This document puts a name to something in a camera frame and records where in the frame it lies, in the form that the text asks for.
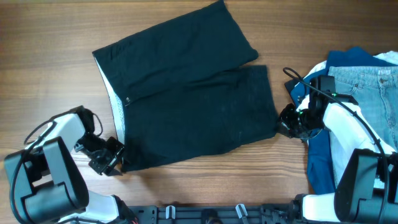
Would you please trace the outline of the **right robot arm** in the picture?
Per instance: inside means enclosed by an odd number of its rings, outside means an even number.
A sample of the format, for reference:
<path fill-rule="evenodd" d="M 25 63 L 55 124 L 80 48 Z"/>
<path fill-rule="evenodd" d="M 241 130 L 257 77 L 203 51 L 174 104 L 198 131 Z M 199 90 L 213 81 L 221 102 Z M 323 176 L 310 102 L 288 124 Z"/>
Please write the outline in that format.
<path fill-rule="evenodd" d="M 289 104 L 278 119 L 278 132 L 301 140 L 327 129 L 337 138 L 348 162 L 335 192 L 300 195 L 290 215 L 317 223 L 397 223 L 397 153 L 362 117 L 358 102 L 348 95 L 313 95 L 309 107 Z"/>

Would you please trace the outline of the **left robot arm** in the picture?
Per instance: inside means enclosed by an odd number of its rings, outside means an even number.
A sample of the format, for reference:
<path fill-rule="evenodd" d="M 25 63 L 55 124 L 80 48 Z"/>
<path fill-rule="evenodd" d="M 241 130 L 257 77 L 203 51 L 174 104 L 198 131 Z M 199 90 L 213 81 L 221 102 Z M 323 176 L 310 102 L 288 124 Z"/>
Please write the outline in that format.
<path fill-rule="evenodd" d="M 19 223 L 138 223 L 117 196 L 88 190 L 71 152 L 82 152 L 99 175 L 112 175 L 124 144 L 95 133 L 97 115 L 78 106 L 38 125 L 43 133 L 24 140 L 25 149 L 9 154 L 4 168 L 11 211 Z"/>

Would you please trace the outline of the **black shorts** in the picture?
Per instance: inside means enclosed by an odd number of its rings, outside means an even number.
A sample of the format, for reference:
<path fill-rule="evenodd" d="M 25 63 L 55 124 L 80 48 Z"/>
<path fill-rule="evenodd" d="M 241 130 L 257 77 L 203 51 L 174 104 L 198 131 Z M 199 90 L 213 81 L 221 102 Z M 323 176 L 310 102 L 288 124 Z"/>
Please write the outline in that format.
<path fill-rule="evenodd" d="M 223 1 L 95 50 L 124 113 L 124 172 L 275 136 L 267 67 Z"/>

